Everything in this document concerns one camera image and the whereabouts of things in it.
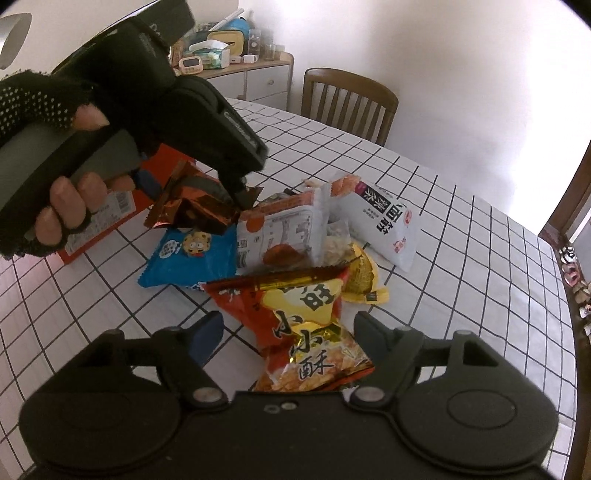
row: bronze foil wrapper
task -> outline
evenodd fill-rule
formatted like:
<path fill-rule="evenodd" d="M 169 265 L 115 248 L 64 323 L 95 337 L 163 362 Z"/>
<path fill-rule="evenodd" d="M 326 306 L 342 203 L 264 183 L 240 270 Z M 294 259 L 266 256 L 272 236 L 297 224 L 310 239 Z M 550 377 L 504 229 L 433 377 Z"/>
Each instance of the bronze foil wrapper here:
<path fill-rule="evenodd" d="M 247 187 L 246 190 L 254 204 L 262 187 Z M 144 225 L 148 228 L 196 228 L 223 235 L 231 224 L 238 221 L 240 212 L 217 179 L 204 174 L 192 163 L 181 161 Z"/>

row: snack bag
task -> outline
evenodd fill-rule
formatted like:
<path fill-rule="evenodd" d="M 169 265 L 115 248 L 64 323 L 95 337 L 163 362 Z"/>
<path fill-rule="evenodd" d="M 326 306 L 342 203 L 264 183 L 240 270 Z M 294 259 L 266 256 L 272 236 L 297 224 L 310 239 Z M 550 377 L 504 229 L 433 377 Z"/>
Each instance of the snack bag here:
<path fill-rule="evenodd" d="M 326 227 L 326 239 L 324 240 L 323 267 L 348 264 L 355 258 L 349 235 L 349 222 L 339 220 L 329 223 Z"/>
<path fill-rule="evenodd" d="M 247 187 L 253 205 L 262 187 Z M 197 228 L 223 235 L 238 220 L 240 210 L 219 183 L 193 163 L 182 162 L 171 173 L 164 191 L 148 214 L 148 228 Z"/>
<path fill-rule="evenodd" d="M 238 274 L 321 266 L 327 197 L 327 190 L 311 189 L 242 212 Z"/>
<path fill-rule="evenodd" d="M 261 200 L 258 203 L 258 205 L 256 206 L 256 208 L 260 208 L 263 205 L 268 205 L 269 203 L 277 202 L 278 200 L 285 200 L 285 199 L 288 199 L 289 197 L 293 197 L 294 195 L 298 195 L 298 194 L 300 194 L 300 192 L 297 192 L 292 189 L 284 189 L 283 192 L 274 193 L 274 194 L 268 196 L 266 199 Z"/>
<path fill-rule="evenodd" d="M 378 288 L 379 268 L 359 245 L 351 245 L 355 260 L 349 266 L 349 279 L 343 288 L 343 300 L 376 305 L 390 300 L 386 287 Z"/>
<path fill-rule="evenodd" d="M 353 174 L 331 185 L 330 214 L 347 219 L 351 233 L 409 271 L 417 249 L 418 213 L 381 187 Z"/>
<path fill-rule="evenodd" d="M 142 287 L 178 285 L 202 290 L 205 282 L 236 275 L 236 226 L 223 235 L 170 228 L 138 279 Z"/>
<path fill-rule="evenodd" d="M 265 371 L 256 391 L 331 389 L 371 372 L 339 324 L 347 267 L 237 277 L 205 285 L 217 305 L 255 332 Z"/>

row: white snack package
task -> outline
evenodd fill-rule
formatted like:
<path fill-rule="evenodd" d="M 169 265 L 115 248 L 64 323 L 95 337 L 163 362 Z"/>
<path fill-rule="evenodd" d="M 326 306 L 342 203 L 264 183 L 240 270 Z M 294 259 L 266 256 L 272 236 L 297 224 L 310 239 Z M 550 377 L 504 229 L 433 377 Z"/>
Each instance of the white snack package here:
<path fill-rule="evenodd" d="M 351 235 L 369 242 L 377 253 L 408 272 L 419 234 L 419 215 L 387 190 L 345 175 L 332 182 L 331 219 L 347 219 Z"/>
<path fill-rule="evenodd" d="M 238 274 L 321 266 L 327 198 L 327 189 L 310 189 L 242 212 L 236 230 Z"/>

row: table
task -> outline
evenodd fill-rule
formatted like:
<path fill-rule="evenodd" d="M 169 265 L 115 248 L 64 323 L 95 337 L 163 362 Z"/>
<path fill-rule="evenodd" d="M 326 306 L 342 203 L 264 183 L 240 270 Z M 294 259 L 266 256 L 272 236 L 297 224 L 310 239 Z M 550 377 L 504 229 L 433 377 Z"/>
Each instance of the table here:
<path fill-rule="evenodd" d="M 410 325 L 434 338 L 472 330 L 524 372 L 560 412 L 544 465 L 562 478 L 577 382 L 570 314 L 550 246 L 408 158 L 291 113 L 231 102 L 269 147 L 265 169 L 248 176 L 250 185 L 264 187 L 261 198 L 347 171 L 416 205 L 423 231 L 408 274 L 368 247 L 390 290 L 389 303 L 369 311 L 389 327 Z M 111 328 L 127 338 L 146 337 L 166 326 L 191 325 L 216 308 L 202 292 L 136 284 L 163 234 L 144 228 L 146 214 L 67 266 L 56 255 L 0 260 L 0 461 L 13 478 L 32 463 L 17 425 L 24 399 L 89 341 Z M 349 328 L 359 308 L 343 309 Z M 222 343 L 205 370 L 232 395 L 252 387 L 263 361 L 254 335 L 224 317 Z M 149 368 L 136 373 L 155 378 Z M 442 373 L 441 367 L 423 369 L 421 380 Z"/>

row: finger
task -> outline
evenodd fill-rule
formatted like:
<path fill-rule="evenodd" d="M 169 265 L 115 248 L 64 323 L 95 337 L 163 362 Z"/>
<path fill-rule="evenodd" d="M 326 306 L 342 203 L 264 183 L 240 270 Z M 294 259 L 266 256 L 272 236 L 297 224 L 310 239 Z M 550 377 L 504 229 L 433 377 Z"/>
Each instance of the finger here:
<path fill-rule="evenodd" d="M 107 198 L 107 185 L 98 173 L 85 173 L 78 183 L 78 193 L 86 207 L 95 213 Z"/>
<path fill-rule="evenodd" d="M 45 207 L 35 221 L 35 236 L 43 245 L 57 245 L 61 241 L 61 225 L 57 213 Z"/>
<path fill-rule="evenodd" d="M 76 228 L 86 217 L 86 204 L 74 185 L 65 177 L 58 178 L 49 190 L 49 201 L 66 228 Z"/>
<path fill-rule="evenodd" d="M 109 180 L 107 185 L 114 192 L 128 192 L 135 188 L 135 183 L 129 175 L 123 175 L 122 177 Z"/>
<path fill-rule="evenodd" d="M 103 112 L 89 103 L 80 105 L 74 114 L 72 127 L 74 130 L 98 130 L 109 125 L 109 120 Z"/>

